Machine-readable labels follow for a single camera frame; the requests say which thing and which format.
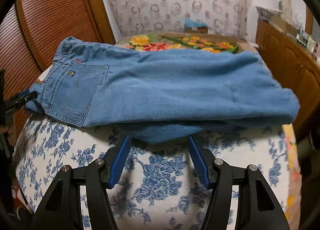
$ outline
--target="white fabric with blue flowers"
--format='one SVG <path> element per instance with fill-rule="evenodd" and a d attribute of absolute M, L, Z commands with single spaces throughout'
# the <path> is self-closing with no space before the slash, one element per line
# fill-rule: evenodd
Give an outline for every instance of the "white fabric with blue flowers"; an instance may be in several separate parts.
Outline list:
<path fill-rule="evenodd" d="M 14 155 L 16 175 L 30 208 L 36 211 L 62 165 L 88 165 L 103 157 L 119 136 L 114 126 L 76 128 L 46 115 L 32 115 Z M 230 165 L 256 164 L 285 208 L 289 171 L 281 126 L 242 133 L 208 132 L 201 137 L 216 157 Z M 120 182 L 107 192 L 120 230 L 200 229 L 211 197 L 196 177 L 186 141 L 154 146 L 133 140 Z M 228 229 L 235 227 L 237 197 L 234 186 Z M 84 186 L 81 207 L 84 228 L 90 229 Z"/>

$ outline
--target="screw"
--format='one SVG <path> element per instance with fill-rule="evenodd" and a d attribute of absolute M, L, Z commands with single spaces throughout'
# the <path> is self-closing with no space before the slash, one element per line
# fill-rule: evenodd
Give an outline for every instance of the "screw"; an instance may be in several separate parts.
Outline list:
<path fill-rule="evenodd" d="M 101 165 L 101 164 L 104 163 L 104 159 L 98 158 L 98 159 L 96 159 L 94 162 L 95 162 L 95 164 L 97 164 L 97 165 Z"/>
<path fill-rule="evenodd" d="M 258 168 L 257 168 L 256 165 L 251 164 L 251 165 L 249 166 L 249 169 L 252 170 L 252 171 L 256 171 Z"/>
<path fill-rule="evenodd" d="M 61 170 L 64 171 L 64 172 L 68 171 L 69 169 L 70 169 L 70 166 L 69 166 L 69 165 L 63 165 L 63 166 L 61 167 Z"/>
<path fill-rule="evenodd" d="M 215 159 L 214 162 L 217 165 L 222 165 L 223 164 L 223 160 L 222 159 Z"/>

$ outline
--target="wooden frame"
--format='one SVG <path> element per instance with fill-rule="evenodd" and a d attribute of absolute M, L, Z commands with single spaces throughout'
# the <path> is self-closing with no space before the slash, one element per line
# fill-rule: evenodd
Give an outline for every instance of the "wooden frame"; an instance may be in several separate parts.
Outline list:
<path fill-rule="evenodd" d="M 313 27 L 313 14 L 311 10 L 307 7 L 307 14 L 306 14 L 306 28 L 305 31 L 309 35 L 312 35 L 312 27 Z"/>
<path fill-rule="evenodd" d="M 103 0 L 88 0 L 102 43 L 116 43 Z"/>
<path fill-rule="evenodd" d="M 26 40 L 26 43 L 29 47 L 30 53 L 32 54 L 35 61 L 38 63 L 41 70 L 45 71 L 48 67 L 47 67 L 46 63 L 44 62 L 44 60 L 42 59 L 42 57 L 40 56 L 40 53 L 37 49 L 37 46 L 36 46 L 35 42 L 33 41 L 30 30 L 28 28 L 26 18 L 24 16 L 21 0 L 16 1 L 15 8 L 16 8 L 16 12 L 17 12 L 18 22 L 19 22 L 21 31 L 23 33 L 23 36 Z"/>

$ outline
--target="cardboard box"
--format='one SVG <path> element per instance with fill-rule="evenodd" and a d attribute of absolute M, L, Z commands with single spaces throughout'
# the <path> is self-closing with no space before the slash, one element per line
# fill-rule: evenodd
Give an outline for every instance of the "cardboard box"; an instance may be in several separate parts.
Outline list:
<path fill-rule="evenodd" d="M 281 17 L 279 16 L 273 16 L 273 18 L 269 21 L 271 25 L 275 26 L 276 28 L 280 28 L 284 33 L 290 34 L 293 37 L 296 37 L 298 33 L 298 29 L 295 27 L 291 26 L 289 23 L 284 21 Z"/>
<path fill-rule="evenodd" d="M 184 32 L 186 33 L 208 33 L 208 27 L 185 27 Z"/>

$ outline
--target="blue jeans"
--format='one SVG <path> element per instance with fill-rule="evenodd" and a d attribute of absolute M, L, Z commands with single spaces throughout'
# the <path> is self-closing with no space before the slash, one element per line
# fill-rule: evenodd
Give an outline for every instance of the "blue jeans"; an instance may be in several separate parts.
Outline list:
<path fill-rule="evenodd" d="M 139 52 L 64 39 L 26 108 L 80 127 L 117 123 L 161 143 L 203 130 L 290 124 L 299 102 L 257 53 Z"/>

